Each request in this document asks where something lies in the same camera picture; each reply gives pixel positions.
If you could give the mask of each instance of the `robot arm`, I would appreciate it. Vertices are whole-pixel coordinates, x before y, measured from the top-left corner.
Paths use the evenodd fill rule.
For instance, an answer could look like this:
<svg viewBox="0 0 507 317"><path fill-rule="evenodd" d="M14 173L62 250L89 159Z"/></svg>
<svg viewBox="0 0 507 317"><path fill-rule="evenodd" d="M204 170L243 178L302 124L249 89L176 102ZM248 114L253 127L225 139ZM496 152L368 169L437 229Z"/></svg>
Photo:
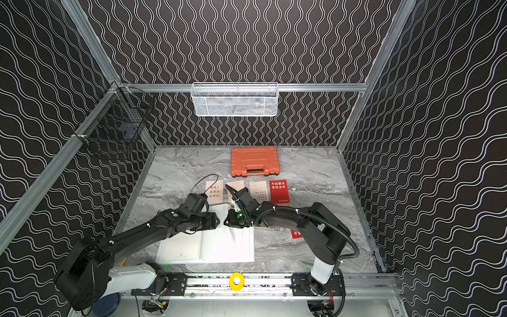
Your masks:
<svg viewBox="0 0 507 317"><path fill-rule="evenodd" d="M276 205L269 201L259 204L250 196L248 188L237 191L229 185L226 187L240 210L230 209L224 225L233 228L280 226L301 233L315 255L309 277L310 286L316 294L326 291L324 285L342 259L359 256L359 248L350 238L349 229L323 204L316 202L303 208ZM354 253L341 255L347 243Z"/></svg>
<svg viewBox="0 0 507 317"><path fill-rule="evenodd" d="M110 269L113 268L115 262L123 260L147 245L170 238L179 232L215 229L220 221L216 214L201 212L205 205L206 208L209 206L206 199L205 194L190 194L177 209L159 212L148 222L128 231L104 239L83 238L79 240L55 275L56 287L75 310L91 306L105 294L106 288L111 289L114 284L115 281L112 280ZM148 285L126 287L124 290L144 289L150 284L157 283L154 280L161 268L157 265L151 266L153 269L149 266L143 269L149 275L148 277L151 276L150 274L153 275L153 278L144 279L143 283L146 284L147 280Z"/></svg>
<svg viewBox="0 0 507 317"><path fill-rule="evenodd" d="M304 208L268 201L259 204L247 188L236 191L228 185L226 187L240 210L229 210L224 225L233 228L280 226L303 235L315 254L306 281L314 294L322 295L328 291L326 283L342 259L359 255L359 249L350 239L350 231L321 203ZM158 264L113 266L140 249L179 232L215 229L219 223L216 214L201 212L204 206L208 208L206 199L205 194L189 194L177 209L159 212L148 222L128 231L98 240L79 240L55 275L56 287L75 310L83 310L102 296L123 290L146 289L152 294L160 293L167 285L167 273ZM347 243L354 253L341 255Z"/></svg>

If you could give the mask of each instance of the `wire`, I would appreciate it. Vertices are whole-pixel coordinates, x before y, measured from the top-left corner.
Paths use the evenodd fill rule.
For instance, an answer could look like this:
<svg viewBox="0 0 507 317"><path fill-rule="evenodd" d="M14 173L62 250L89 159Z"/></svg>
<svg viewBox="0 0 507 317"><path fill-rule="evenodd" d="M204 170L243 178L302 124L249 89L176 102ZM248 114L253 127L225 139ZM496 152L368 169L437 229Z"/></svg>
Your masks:
<svg viewBox="0 0 507 317"><path fill-rule="evenodd" d="M139 302L137 301L137 295L134 294L135 304L137 305L137 317L141 317L141 312L139 311Z"/></svg>
<svg viewBox="0 0 507 317"><path fill-rule="evenodd" d="M204 193L206 193L208 191L208 189L210 189L213 185L215 185L215 183L219 180L219 175L218 174L215 174L215 173L212 173L212 174L209 174L209 175L206 175L205 177L201 178L197 183L195 183L195 185L192 187L192 189L190 190L190 193L192 193L192 191L194 190L194 188L200 183L202 182L206 177L210 177L210 176L213 176L215 175L216 176L216 180L213 182L213 184L211 184L210 187L206 188L206 190L204 191Z"/></svg>
<svg viewBox="0 0 507 317"><path fill-rule="evenodd" d="M286 210L292 210L292 211L296 212L295 208L289 207L289 206L278 206L277 209L286 209ZM340 230L338 227L336 227L335 225L333 225L332 223L330 223L326 219L324 219L322 217L319 217L319 216L316 216L314 214L308 214L308 213L302 212L301 210L298 211L298 214L303 215L303 216L307 216L309 218L312 218L314 220L317 220L317 221L325 224L326 226L328 226L331 229L333 229L336 232L338 232L341 236L343 236L345 238L345 240L347 240L347 242L350 244L350 246L354 250L354 253L340 255L338 257L338 261L341 261L342 259L357 258L359 256L359 248L355 244L354 240L352 240L352 238L350 238L350 236L348 236L347 234L345 234L345 232L343 232L342 230Z"/></svg>
<svg viewBox="0 0 507 317"><path fill-rule="evenodd" d="M273 209L268 209L268 210L263 211L260 215L258 215L258 216L257 216L257 218L255 218L255 220L254 220L254 222L253 222L253 226L255 227L256 225L258 225L258 224L259 224L259 222L260 222L259 220L260 220L260 219L261 219L261 218L262 218L265 214L270 213L270 212L272 212L272 211L273 211Z"/></svg>
<svg viewBox="0 0 507 317"><path fill-rule="evenodd" d="M93 304L95 304L95 255L97 253L97 244L95 244L93 246L93 254L92 254L92 305L90 306L90 311L88 312L88 314L84 314L83 311L81 310L81 315L83 315L83 317L86 317L88 316L92 310L93 310Z"/></svg>
<svg viewBox="0 0 507 317"><path fill-rule="evenodd" d="M190 229L186 229L186 230L184 230L184 231L177 231L177 230L176 230L176 225L179 225L180 223L187 223L187 224L188 224L188 223L190 223L190 222L189 222L189 221L181 221L181 222L177 222L177 223L175 223L174 225L172 225L172 229L173 229L174 231L176 231L176 232L183 232L183 233L186 233L186 234L194 234L194 233L196 233L196 232L197 232L197 230L190 230Z"/></svg>
<svg viewBox="0 0 507 317"><path fill-rule="evenodd" d="M330 290L329 290L329 300L327 302L324 302L324 306L327 306L329 304L331 304L333 302L333 288L330 286L329 287Z"/></svg>
<svg viewBox="0 0 507 317"><path fill-rule="evenodd" d="M289 286L288 288L290 288L290 289L297 289L297 290L300 290L301 292L305 292L306 294L308 294L308 295L310 295L310 296L315 296L315 294L312 294L312 293L310 293L310 292L307 292L307 291L305 291L305 290L303 290L303 289L301 289L301 288L299 288L299 287L297 287L297 286Z"/></svg>
<svg viewBox="0 0 507 317"><path fill-rule="evenodd" d="M340 283L342 285L342 301L340 302L340 307L338 307L338 310L334 314L332 314L331 317L336 317L342 312L343 306L345 306L345 296L347 295L345 293L345 281L343 279L343 274L342 274L341 269L338 269L338 274L340 276Z"/></svg>
<svg viewBox="0 0 507 317"><path fill-rule="evenodd" d="M321 310L322 310L322 314L318 314L316 311L313 312L313 315L316 316L316 317L323 317L324 315L324 311L326 311L326 316L327 317L336 317L338 316L342 310L343 310L343 306L345 306L345 296L347 295L346 292L345 292L345 281L343 279L343 273L342 273L342 270L341 269L338 269L338 274L340 276L340 284L341 284L341 289L342 289L342 301L340 302L340 306L338 307L338 310L335 311L334 313L327 308L327 305L330 304L329 303L325 303L321 306Z"/></svg>

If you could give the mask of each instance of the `white wavy line pattern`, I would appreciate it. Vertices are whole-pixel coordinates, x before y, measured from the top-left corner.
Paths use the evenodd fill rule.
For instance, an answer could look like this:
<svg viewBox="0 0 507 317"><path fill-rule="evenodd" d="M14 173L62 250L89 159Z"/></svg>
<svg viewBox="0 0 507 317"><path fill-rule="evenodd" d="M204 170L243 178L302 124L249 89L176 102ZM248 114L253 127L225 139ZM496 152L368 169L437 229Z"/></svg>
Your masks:
<svg viewBox="0 0 507 317"><path fill-rule="evenodd" d="M364 82L400 0L81 4L123 82Z"/></svg>
<svg viewBox="0 0 507 317"><path fill-rule="evenodd" d="M412 317L507 313L506 16L418 1L344 152Z"/></svg>
<svg viewBox="0 0 507 317"><path fill-rule="evenodd" d="M70 306L53 275L83 237L111 235L148 152L101 161L79 151L0 256L0 316L61 316Z"/></svg>
<svg viewBox="0 0 507 317"><path fill-rule="evenodd" d="M0 220L108 87L58 0L0 2Z"/></svg>
<svg viewBox="0 0 507 317"><path fill-rule="evenodd" d="M276 117L198 117L190 94L162 93L148 119L159 145L334 146L358 93L281 93Z"/></svg>

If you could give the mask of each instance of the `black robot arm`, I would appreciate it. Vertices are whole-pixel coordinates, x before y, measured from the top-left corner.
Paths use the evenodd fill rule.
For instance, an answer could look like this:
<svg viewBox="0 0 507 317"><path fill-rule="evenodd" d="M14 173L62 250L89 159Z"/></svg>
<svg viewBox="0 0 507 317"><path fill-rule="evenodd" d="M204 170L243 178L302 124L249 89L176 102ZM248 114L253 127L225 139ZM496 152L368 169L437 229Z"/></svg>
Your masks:
<svg viewBox="0 0 507 317"><path fill-rule="evenodd" d="M115 262L186 230L215 229L220 220L208 208L205 194L190 194L177 209L159 212L148 222L112 237L79 240L55 275L55 285L76 310L89 307L105 292Z"/></svg>
<svg viewBox="0 0 507 317"><path fill-rule="evenodd" d="M229 185L226 188L240 210L230 209L224 225L233 228L280 226L301 233L316 256L310 272L314 292L325 291L324 285L343 259L359 256L359 248L350 238L349 229L323 204L316 202L311 207L294 208L269 201L258 203L246 187L239 191ZM347 243L354 252L342 255Z"/></svg>

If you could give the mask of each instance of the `red card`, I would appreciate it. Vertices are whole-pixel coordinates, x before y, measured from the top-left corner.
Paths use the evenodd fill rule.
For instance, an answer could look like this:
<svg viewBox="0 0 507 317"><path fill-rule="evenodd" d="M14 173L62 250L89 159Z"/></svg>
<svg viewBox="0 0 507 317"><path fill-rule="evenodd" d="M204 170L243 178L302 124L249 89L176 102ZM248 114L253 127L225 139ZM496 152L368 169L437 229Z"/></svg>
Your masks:
<svg viewBox="0 0 507 317"><path fill-rule="evenodd" d="M299 233L298 231L291 230L291 233L292 233L292 239L299 239L299 238L303 237L303 235L301 233Z"/></svg>
<svg viewBox="0 0 507 317"><path fill-rule="evenodd" d="M272 203L289 203L287 181L269 181Z"/></svg>

